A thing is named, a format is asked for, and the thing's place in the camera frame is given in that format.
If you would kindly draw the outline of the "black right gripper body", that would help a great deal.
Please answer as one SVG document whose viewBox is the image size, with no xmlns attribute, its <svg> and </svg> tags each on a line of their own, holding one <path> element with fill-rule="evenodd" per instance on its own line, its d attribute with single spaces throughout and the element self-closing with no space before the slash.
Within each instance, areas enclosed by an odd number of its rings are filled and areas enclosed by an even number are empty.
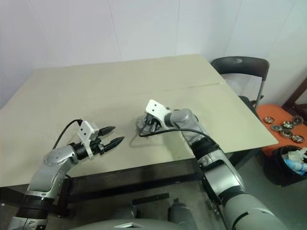
<svg viewBox="0 0 307 230">
<path fill-rule="evenodd" d="M 147 116 L 150 117 L 150 125 L 149 125 L 150 128 L 151 126 L 161 126 L 160 121 L 157 118 L 155 118 L 153 115 L 148 114 Z"/>
</svg>

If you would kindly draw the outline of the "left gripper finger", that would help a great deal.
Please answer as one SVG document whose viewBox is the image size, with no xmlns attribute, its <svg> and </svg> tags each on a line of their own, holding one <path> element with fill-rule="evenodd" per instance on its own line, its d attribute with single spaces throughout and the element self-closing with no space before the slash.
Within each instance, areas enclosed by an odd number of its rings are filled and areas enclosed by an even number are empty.
<svg viewBox="0 0 307 230">
<path fill-rule="evenodd" d="M 118 146 L 124 139 L 125 137 L 118 137 L 113 140 L 111 140 L 108 144 L 103 146 L 103 151 L 108 152 L 112 149 L 114 149 L 116 146 Z"/>
<path fill-rule="evenodd" d="M 102 137 L 109 133 L 111 133 L 116 127 L 115 126 L 107 126 L 104 128 L 99 129 L 97 136 Z"/>
</svg>

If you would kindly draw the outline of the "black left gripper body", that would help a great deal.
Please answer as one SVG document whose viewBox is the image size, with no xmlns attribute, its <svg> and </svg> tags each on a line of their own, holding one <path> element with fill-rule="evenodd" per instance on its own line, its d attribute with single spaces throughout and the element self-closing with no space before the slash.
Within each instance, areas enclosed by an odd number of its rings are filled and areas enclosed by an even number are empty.
<svg viewBox="0 0 307 230">
<path fill-rule="evenodd" d="M 90 149 L 93 155 L 103 155 L 105 153 L 105 146 L 102 144 L 102 140 L 100 137 L 97 137 L 95 140 L 90 142 Z"/>
</svg>

